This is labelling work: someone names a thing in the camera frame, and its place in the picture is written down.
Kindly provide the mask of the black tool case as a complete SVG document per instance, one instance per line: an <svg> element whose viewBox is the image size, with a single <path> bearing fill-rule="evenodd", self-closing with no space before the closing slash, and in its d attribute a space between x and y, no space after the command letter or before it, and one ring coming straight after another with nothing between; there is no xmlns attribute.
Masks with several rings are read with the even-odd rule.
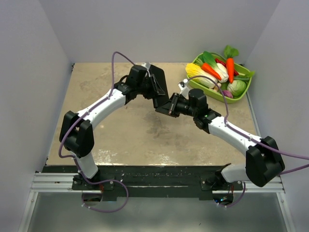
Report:
<svg viewBox="0 0 309 232"><path fill-rule="evenodd" d="M165 104L169 100L169 93L164 71L155 66L150 65L149 87L146 92L147 99L152 99L154 108Z"/></svg>

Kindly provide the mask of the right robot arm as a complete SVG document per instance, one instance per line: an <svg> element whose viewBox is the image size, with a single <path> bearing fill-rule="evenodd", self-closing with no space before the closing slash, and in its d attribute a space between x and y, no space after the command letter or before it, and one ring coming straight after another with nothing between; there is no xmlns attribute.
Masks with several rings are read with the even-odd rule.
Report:
<svg viewBox="0 0 309 232"><path fill-rule="evenodd" d="M285 169L272 137L260 138L230 125L223 116L209 108L201 89L190 90L188 97L174 93L156 111L171 117L191 116L199 129L223 139L244 155L244 164L227 164L215 174L214 184L221 190L235 181L250 181L263 187Z"/></svg>

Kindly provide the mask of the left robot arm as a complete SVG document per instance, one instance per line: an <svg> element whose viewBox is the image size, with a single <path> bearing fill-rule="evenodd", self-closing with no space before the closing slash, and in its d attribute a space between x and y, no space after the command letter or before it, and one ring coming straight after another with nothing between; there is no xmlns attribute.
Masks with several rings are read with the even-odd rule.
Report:
<svg viewBox="0 0 309 232"><path fill-rule="evenodd" d="M65 113L59 137L61 147L71 152L79 170L84 173L83 184L88 189L96 189L100 184L100 178L96 175L98 167L91 153L94 147L93 130L112 112L138 95L152 100L154 108L168 99L165 73L161 68L133 65L128 75L92 105L77 113Z"/></svg>

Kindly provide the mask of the toy napa cabbage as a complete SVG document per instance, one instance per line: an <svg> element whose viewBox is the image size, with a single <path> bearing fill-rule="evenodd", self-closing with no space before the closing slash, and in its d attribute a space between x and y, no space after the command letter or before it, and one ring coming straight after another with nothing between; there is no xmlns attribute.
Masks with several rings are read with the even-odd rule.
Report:
<svg viewBox="0 0 309 232"><path fill-rule="evenodd" d="M198 65L194 63L188 63L185 67L185 71L187 73L188 78L193 78L193 81L207 87L207 88L214 88L215 83L218 80L212 76L211 74L203 71Z"/></svg>

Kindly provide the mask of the toy carrot left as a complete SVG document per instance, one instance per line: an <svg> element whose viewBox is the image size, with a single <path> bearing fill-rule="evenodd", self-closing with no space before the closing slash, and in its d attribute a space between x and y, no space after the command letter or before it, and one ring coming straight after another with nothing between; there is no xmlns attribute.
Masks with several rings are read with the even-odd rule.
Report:
<svg viewBox="0 0 309 232"><path fill-rule="evenodd" d="M221 76L207 63L203 63L201 65L201 69L207 73L209 73L210 75L212 75L213 77L215 77L218 80L221 80Z"/></svg>

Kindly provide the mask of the toy carrot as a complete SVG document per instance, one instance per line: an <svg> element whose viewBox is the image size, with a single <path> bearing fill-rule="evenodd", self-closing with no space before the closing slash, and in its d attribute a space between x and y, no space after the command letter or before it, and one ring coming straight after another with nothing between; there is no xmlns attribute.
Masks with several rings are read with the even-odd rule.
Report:
<svg viewBox="0 0 309 232"><path fill-rule="evenodd" d="M230 46L227 45L224 48L224 57L226 59L226 69L228 74L228 80L230 83L233 83L234 81L234 57L239 56L239 51Z"/></svg>
<svg viewBox="0 0 309 232"><path fill-rule="evenodd" d="M221 80L221 76L207 63L203 63L201 65L201 69L207 73L209 73L210 75L212 75L213 77L215 77L218 80Z"/></svg>

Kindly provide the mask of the toy mushroom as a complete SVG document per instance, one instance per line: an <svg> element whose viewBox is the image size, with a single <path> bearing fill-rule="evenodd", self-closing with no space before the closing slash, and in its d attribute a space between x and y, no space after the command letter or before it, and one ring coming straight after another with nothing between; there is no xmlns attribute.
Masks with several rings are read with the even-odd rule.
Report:
<svg viewBox="0 0 309 232"><path fill-rule="evenodd" d="M221 83L217 83L217 85L212 90L218 92L220 87Z"/></svg>

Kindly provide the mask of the toy bok choy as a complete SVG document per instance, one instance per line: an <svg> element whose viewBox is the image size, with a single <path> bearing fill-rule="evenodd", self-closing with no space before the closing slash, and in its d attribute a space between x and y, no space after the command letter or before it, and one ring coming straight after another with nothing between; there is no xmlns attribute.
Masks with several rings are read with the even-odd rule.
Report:
<svg viewBox="0 0 309 232"><path fill-rule="evenodd" d="M211 53L204 51L203 60L204 63L209 64L221 76L221 80L218 80L220 83L224 83L228 80L228 74L219 69L215 61L215 58L212 56Z"/></svg>

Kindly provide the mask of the toy purple onion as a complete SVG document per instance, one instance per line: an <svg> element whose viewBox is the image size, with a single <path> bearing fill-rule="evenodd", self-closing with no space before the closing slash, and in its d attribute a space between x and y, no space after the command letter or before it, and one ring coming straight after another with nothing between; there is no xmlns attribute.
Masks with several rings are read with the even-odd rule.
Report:
<svg viewBox="0 0 309 232"><path fill-rule="evenodd" d="M231 98L231 99L234 98L232 93L230 91L228 91L228 90L223 90L223 95L228 97L228 98Z"/></svg>

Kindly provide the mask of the toy red chili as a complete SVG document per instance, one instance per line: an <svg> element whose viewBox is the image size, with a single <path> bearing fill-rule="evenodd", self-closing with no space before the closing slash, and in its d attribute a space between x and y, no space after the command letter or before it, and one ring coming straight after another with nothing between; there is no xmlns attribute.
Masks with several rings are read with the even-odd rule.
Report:
<svg viewBox="0 0 309 232"><path fill-rule="evenodd" d="M217 66L219 67L219 69L221 71L223 71L225 73L228 73L227 66L226 66L226 64L223 61L221 61L221 60L219 60L217 58L215 59L215 61L216 61ZM237 75L239 75L239 73L236 70L234 70L234 76L237 76Z"/></svg>

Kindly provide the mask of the toy green cabbage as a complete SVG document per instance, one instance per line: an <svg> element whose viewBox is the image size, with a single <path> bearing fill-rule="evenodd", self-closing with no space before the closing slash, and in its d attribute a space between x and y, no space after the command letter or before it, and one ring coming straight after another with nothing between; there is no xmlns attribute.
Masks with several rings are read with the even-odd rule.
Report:
<svg viewBox="0 0 309 232"><path fill-rule="evenodd" d="M246 83L242 80L234 80L232 83L227 85L227 90L233 95L233 97L237 97L241 95L246 89Z"/></svg>

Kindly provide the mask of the toy carrot right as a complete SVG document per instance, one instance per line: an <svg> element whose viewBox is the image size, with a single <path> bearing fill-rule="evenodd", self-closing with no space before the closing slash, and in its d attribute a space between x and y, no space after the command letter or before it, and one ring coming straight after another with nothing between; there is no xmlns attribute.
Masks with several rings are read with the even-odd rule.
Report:
<svg viewBox="0 0 309 232"><path fill-rule="evenodd" d="M234 81L234 57L239 56L239 51L230 46L227 45L224 48L224 57L226 59L226 69L228 74L228 80L230 83L233 83Z"/></svg>

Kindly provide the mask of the green vegetable tray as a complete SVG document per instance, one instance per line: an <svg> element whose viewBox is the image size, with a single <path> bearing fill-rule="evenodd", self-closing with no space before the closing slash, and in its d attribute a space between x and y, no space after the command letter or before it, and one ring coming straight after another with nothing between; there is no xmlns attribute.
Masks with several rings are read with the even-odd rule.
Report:
<svg viewBox="0 0 309 232"><path fill-rule="evenodd" d="M192 88L201 89L205 95L221 102L236 103L245 96L255 72L236 63L234 64L234 70L238 75L234 77L232 84L229 81L214 84L212 82L213 78L196 77L189 81L189 85Z"/></svg>

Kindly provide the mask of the aluminium rail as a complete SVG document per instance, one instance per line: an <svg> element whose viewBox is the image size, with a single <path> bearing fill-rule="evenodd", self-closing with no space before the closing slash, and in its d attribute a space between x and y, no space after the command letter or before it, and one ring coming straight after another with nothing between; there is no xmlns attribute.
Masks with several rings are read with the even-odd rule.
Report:
<svg viewBox="0 0 309 232"><path fill-rule="evenodd" d="M32 182L33 192L83 192L97 193L96 190L74 190L72 188L73 176L70 173L36 173ZM274 178L264 187L257 187L246 182L246 193L284 193L284 187L279 177Z"/></svg>

